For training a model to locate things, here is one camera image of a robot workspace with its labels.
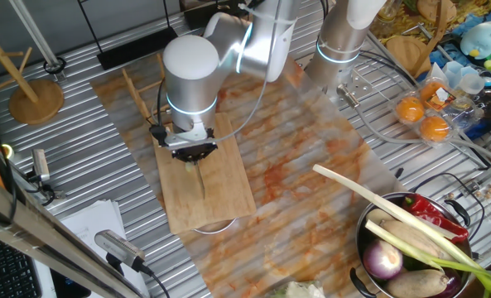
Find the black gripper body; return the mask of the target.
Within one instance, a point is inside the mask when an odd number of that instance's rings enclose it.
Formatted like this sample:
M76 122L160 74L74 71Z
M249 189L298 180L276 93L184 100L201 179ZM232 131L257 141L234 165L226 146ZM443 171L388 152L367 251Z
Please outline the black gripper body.
M195 145L193 147L175 149L171 152L171 156L183 162L198 163L200 160L205 159L217 148L218 145L215 142L209 142Z

